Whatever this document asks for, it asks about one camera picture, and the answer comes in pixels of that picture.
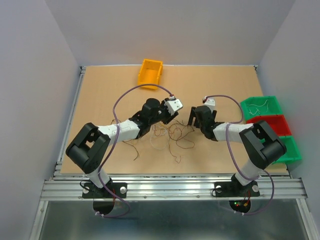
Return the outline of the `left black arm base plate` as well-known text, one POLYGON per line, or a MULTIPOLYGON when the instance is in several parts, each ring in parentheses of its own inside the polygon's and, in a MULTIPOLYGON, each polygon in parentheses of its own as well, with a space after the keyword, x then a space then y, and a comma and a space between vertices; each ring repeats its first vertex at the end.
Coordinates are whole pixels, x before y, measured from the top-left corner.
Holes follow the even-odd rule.
MULTIPOLYGON (((98 188, 91 181, 80 182, 83 199, 111 199, 114 196, 104 187, 98 188)), ((125 182, 112 182, 106 185, 108 189, 118 197, 125 199, 127 197, 128 184, 125 182)))

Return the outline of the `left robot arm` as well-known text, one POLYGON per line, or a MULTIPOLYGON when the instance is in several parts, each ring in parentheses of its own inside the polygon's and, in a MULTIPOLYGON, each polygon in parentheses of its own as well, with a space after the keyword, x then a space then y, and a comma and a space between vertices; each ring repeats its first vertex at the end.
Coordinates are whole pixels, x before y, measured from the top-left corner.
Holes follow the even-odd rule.
POLYGON ((182 102, 174 96, 163 101, 149 98, 141 110, 120 123, 105 126, 86 123, 68 145, 65 154, 94 184, 95 193, 106 197, 111 193, 111 178, 101 165, 108 147, 114 149, 118 142, 139 139, 156 123, 168 124, 182 108, 182 102))

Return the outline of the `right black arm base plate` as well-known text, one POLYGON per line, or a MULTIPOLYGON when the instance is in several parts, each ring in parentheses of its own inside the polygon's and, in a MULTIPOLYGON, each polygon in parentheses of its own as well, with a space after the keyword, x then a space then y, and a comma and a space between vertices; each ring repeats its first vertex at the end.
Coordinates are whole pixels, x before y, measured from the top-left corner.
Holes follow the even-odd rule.
POLYGON ((258 183, 253 181, 245 186, 232 181, 215 182, 211 195, 216 198, 259 197, 258 183))

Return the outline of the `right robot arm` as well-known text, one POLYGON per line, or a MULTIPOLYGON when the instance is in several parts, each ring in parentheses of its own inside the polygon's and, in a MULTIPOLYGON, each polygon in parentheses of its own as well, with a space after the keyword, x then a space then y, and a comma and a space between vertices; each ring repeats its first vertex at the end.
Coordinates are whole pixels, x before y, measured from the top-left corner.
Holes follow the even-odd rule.
POLYGON ((234 164, 230 142, 243 144, 248 155, 248 161, 231 177, 231 181, 220 184, 216 188, 216 196, 242 195, 250 191, 252 184, 260 174, 272 163, 287 153, 285 143, 278 137, 270 125, 260 120, 256 123, 235 124, 215 121, 217 111, 208 106, 193 106, 190 110, 188 125, 200 129, 209 140, 225 141, 234 164))

